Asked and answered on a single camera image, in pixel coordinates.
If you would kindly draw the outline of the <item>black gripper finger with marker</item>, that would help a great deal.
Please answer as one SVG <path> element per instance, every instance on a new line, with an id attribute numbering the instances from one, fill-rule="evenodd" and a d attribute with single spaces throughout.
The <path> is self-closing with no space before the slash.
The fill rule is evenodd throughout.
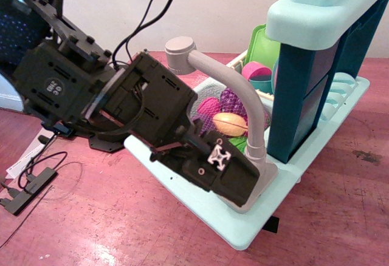
<path id="1" fill-rule="evenodd" d="M 153 153 L 150 160 L 239 208 L 247 203 L 260 178 L 259 170 L 218 132 L 204 132 L 195 143 Z"/>

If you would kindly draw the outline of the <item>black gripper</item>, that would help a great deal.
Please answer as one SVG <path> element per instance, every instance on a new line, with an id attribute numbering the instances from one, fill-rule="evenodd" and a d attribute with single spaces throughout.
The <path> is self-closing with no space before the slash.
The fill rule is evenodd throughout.
<path id="1" fill-rule="evenodd" d="M 189 113 L 197 94 L 151 55 L 138 54 L 106 83 L 88 108 L 88 121 L 99 134 L 131 134 L 153 154 L 177 149 L 208 154 L 200 123 Z"/>

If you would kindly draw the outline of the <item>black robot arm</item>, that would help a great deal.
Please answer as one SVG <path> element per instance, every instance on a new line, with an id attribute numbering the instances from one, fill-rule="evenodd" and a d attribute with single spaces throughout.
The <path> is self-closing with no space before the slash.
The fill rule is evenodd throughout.
<path id="1" fill-rule="evenodd" d="M 108 143 L 133 135 L 189 182 L 236 206 L 260 174 L 224 136 L 191 120 L 197 94 L 145 52 L 129 65 L 62 13 L 63 0 L 1 0 L 1 73 L 24 110 Z"/>

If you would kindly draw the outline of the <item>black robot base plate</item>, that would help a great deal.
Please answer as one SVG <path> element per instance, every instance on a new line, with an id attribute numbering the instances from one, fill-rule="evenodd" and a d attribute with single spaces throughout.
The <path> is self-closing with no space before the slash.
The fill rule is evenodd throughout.
<path id="1" fill-rule="evenodd" d="M 93 135 L 88 138 L 89 147 L 98 151 L 115 153 L 124 148 L 125 135 Z"/>

